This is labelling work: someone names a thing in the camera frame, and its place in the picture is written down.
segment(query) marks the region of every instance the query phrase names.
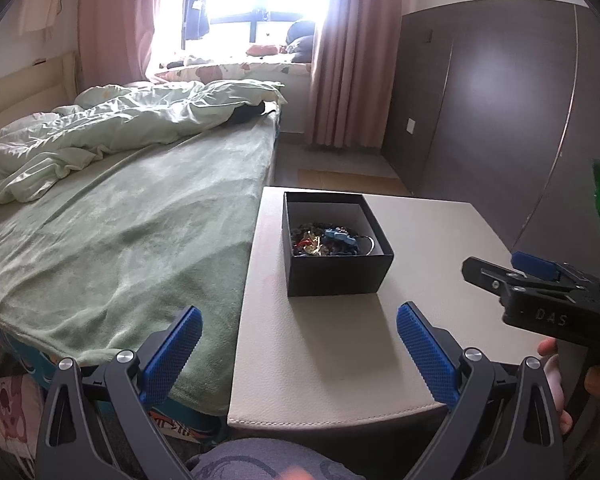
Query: open box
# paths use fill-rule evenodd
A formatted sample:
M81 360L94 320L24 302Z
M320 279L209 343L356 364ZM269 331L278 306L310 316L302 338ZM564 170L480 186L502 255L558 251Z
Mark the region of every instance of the open box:
M373 238L364 256L294 256L291 229L329 223ZM365 198L353 193L287 191L282 213L282 239L288 296L336 296L377 292L394 252Z

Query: human hand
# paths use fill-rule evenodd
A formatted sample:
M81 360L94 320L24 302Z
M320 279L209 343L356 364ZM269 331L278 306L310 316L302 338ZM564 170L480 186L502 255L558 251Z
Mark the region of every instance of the human hand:
M557 367L557 355L555 355L557 351L557 342L553 337L545 339L538 345L538 353L541 356L552 356L545 368L551 369L552 365L555 365ZM571 418L571 415L569 415L569 413L564 411L564 396L562 394L562 388L555 388L555 384L552 384L554 381L552 381L550 375L550 370L547 370L547 378L550 382L550 387L552 388L554 403L556 405L556 408L558 409L558 412L560 413L560 431L562 432L562 434L566 434L569 433L569 431L571 431L571 427L573 426L573 419ZM593 366L587 371L587 375L584 381L584 387L590 395L600 399L600 366Z
M283 472L278 480L314 480L314 477L304 469L295 467Z

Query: silver bolt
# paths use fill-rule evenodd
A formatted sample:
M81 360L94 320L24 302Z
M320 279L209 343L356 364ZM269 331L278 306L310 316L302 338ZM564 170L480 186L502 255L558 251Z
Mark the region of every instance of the silver bolt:
M480 352L477 348L467 348L464 351L464 357L469 359L469 361L479 361L482 359L482 352Z
M131 350L123 350L116 355L116 361L119 363L128 363L134 358L134 353Z
M68 370L73 365L74 365L74 360L72 360L68 357L65 357L64 359L62 359L62 361L60 361L58 363L58 368L60 368L61 370Z
M526 365L532 370L538 370L538 368L540 367L540 361L535 357L527 357Z

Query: blue gripper pad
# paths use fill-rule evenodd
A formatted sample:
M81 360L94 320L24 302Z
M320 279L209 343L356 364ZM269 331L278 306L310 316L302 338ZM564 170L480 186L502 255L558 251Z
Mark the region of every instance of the blue gripper pad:
M460 399L458 371L453 363L408 303L398 309L396 324L398 334L431 395L452 410Z
M560 270L555 266L555 263L537 258L531 254L513 253L511 265L514 269L531 274L546 282L556 282L560 279Z
M167 336L144 368L140 402L162 404L202 336L202 313L192 308Z

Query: person's leg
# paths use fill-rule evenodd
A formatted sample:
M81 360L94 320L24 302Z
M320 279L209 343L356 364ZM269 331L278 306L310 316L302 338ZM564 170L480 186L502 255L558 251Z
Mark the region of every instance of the person's leg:
M271 480L292 468L304 469L314 480L364 480L311 449L270 438L232 440L196 459L194 480Z

